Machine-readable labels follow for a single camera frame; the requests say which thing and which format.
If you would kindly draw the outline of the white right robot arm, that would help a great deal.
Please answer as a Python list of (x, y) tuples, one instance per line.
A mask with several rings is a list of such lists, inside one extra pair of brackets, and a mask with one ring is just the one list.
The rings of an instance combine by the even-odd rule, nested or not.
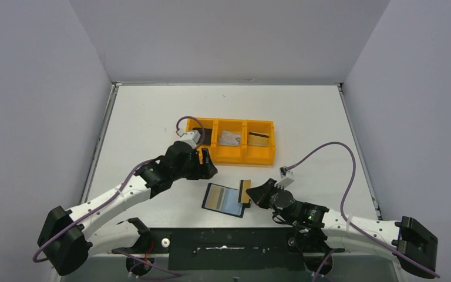
[(438, 238), (412, 217), (382, 221), (342, 215), (340, 211), (296, 200), (274, 179), (246, 191), (261, 209), (271, 209), (278, 224), (295, 230), (295, 246), (328, 254), (351, 250), (376, 255), (398, 263), (416, 277), (434, 279)]

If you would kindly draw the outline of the black leather card holder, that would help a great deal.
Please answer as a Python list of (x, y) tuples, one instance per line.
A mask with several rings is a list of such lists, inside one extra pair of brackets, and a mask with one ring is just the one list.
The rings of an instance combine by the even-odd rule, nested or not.
[[(214, 184), (214, 183), (209, 183), (207, 185), (207, 189), (206, 189), (206, 192), (205, 192), (205, 195), (204, 195), (204, 199), (203, 199), (202, 204), (201, 204), (201, 208), (202, 209), (205, 209), (204, 208), (204, 201), (205, 201), (205, 198), (206, 198), (207, 190), (212, 184)], [(217, 212), (217, 213), (221, 213), (221, 214), (226, 214), (226, 215), (233, 216), (233, 217), (242, 218), (243, 215), (244, 215), (245, 209), (251, 207), (251, 203), (249, 205), (239, 204), (239, 202), (238, 202), (239, 190), (233, 189), (233, 188), (230, 188), (230, 187), (227, 187), (227, 188), (229, 188), (230, 191), (228, 192), (228, 196), (227, 196), (226, 200), (224, 201), (223, 209), (222, 210), (205, 209), (205, 210), (209, 210), (209, 211)]]

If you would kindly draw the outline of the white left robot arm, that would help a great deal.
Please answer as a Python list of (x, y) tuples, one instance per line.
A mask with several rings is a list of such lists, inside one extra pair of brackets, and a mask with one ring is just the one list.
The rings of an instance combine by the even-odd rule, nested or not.
[(149, 246), (150, 234), (137, 218), (121, 223), (110, 240), (101, 240), (96, 231), (111, 219), (139, 203), (156, 197), (180, 179), (209, 180), (218, 170), (208, 149), (195, 149), (184, 141), (174, 142), (164, 155), (136, 165), (124, 181), (84, 204), (49, 211), (38, 238), (33, 261), (43, 253), (60, 276), (76, 271), (90, 256), (113, 249)]

